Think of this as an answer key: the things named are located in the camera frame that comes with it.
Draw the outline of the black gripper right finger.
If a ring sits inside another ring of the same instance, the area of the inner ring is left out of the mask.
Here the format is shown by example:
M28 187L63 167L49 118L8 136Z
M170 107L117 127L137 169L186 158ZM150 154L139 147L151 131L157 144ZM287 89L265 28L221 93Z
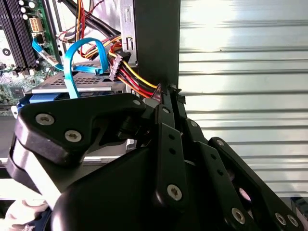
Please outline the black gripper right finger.
M211 219L219 231L303 231L301 220L222 139L206 140L188 119L185 98L168 87L176 126L184 134L199 176L209 181Z

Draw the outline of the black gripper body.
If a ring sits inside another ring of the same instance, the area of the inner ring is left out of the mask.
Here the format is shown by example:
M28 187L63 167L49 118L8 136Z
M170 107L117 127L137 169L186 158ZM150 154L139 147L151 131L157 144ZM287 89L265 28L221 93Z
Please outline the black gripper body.
M141 148L73 183L59 197L54 231L230 231L231 207L181 148Z

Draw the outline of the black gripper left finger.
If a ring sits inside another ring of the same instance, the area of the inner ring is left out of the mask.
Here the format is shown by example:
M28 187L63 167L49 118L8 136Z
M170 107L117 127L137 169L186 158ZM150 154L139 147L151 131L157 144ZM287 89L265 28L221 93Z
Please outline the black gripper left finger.
M33 184L54 209L78 180L141 148L182 148L168 87L24 106L10 150L13 178Z

